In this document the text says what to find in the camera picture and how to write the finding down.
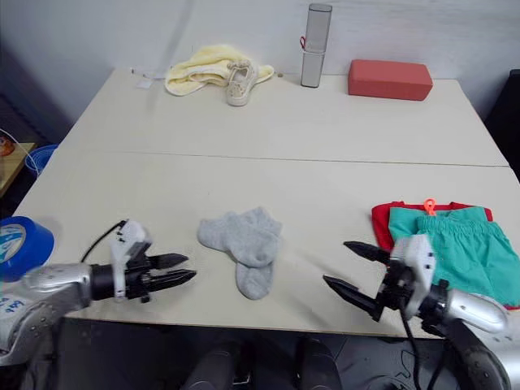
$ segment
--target shoe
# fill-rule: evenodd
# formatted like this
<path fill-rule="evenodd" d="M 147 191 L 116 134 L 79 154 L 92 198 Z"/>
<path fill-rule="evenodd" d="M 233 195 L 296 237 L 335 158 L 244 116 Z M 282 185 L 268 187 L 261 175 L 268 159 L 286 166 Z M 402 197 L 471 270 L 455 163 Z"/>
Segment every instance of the shoe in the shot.
<path fill-rule="evenodd" d="M 227 65 L 231 70 L 226 89 L 227 104 L 245 106 L 249 101 L 249 91 L 258 79 L 258 68 L 249 60 L 233 61 Z"/>

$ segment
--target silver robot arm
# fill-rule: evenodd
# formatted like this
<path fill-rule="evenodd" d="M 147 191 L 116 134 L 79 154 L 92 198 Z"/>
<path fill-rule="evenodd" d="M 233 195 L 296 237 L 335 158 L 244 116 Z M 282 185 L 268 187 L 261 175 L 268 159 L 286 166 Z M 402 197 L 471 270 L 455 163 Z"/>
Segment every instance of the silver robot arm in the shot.
<path fill-rule="evenodd" d="M 520 390 L 520 313 L 511 314 L 489 297 L 448 289 L 446 280 L 431 284 L 436 260 L 426 235 L 399 240 L 391 253 L 362 242 L 344 244 L 383 263 L 387 273 L 375 299 L 341 279 L 324 276 L 343 299 L 375 321 L 384 307 L 402 307 L 406 320 L 418 316 L 426 332 L 451 342 L 474 388 Z"/>
<path fill-rule="evenodd" d="M 115 297 L 150 300 L 150 293 L 183 284 L 197 272 L 153 269 L 174 267 L 188 258 L 176 253 L 148 257 L 152 241 L 135 221 L 127 221 L 110 243 L 112 263 L 44 266 L 9 284 L 0 295 L 0 366 L 28 361 L 44 333 L 66 313 L 81 310 L 92 301 Z"/>
<path fill-rule="evenodd" d="M 0 297 L 0 366 L 26 362 L 48 328 L 90 305 L 90 266 L 45 266 Z"/>

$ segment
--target orange clip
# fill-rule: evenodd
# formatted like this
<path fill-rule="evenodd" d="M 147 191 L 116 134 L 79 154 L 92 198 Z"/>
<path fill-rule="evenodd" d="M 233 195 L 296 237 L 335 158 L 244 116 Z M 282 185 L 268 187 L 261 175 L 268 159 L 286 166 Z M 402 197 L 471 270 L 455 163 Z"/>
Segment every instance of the orange clip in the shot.
<path fill-rule="evenodd" d="M 424 210 L 426 210 L 426 214 L 430 216 L 436 216 L 435 208 L 436 208 L 436 200 L 433 197 L 429 197 L 426 201 L 424 201 Z"/>

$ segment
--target white table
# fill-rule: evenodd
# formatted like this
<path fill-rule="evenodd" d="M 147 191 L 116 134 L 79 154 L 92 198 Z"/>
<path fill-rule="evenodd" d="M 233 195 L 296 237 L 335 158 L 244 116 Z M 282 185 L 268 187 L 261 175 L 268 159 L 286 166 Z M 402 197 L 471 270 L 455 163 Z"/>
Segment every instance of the white table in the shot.
<path fill-rule="evenodd" d="M 337 276 L 374 296 L 384 267 L 348 251 L 344 240 L 374 242 L 371 207 L 393 200 L 490 207 L 520 249 L 520 186 L 507 167 L 304 162 L 170 154 L 79 152 L 60 147 L 17 210 L 54 233 L 50 262 L 77 262 L 114 221 L 133 218 L 151 232 L 150 252 L 178 252 L 198 270 L 189 283 L 138 301 L 94 303 L 87 319 L 403 336 L 397 312 L 380 323 L 342 301 L 322 281 Z M 197 243 L 203 218 L 264 206 L 284 224 L 271 293 L 250 301 L 236 288 L 234 263 Z M 90 262 L 106 262 L 107 243 Z M 412 321 L 416 336 L 430 336 Z"/>
<path fill-rule="evenodd" d="M 317 89 L 297 76 L 258 85 L 244 107 L 213 85 L 186 97 L 114 71 L 63 146 L 178 155 L 507 166 L 455 80 L 424 102 L 349 96 L 346 76 Z"/>

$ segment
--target gray sock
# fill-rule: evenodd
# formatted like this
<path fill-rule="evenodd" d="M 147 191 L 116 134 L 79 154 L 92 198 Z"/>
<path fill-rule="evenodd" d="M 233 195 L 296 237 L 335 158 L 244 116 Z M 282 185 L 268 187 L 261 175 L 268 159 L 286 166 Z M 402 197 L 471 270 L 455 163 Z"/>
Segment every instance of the gray sock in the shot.
<path fill-rule="evenodd" d="M 280 246 L 281 223 L 262 208 L 201 221 L 198 240 L 208 248 L 230 252 L 237 260 L 236 286 L 249 299 L 271 290 L 273 262 Z"/>

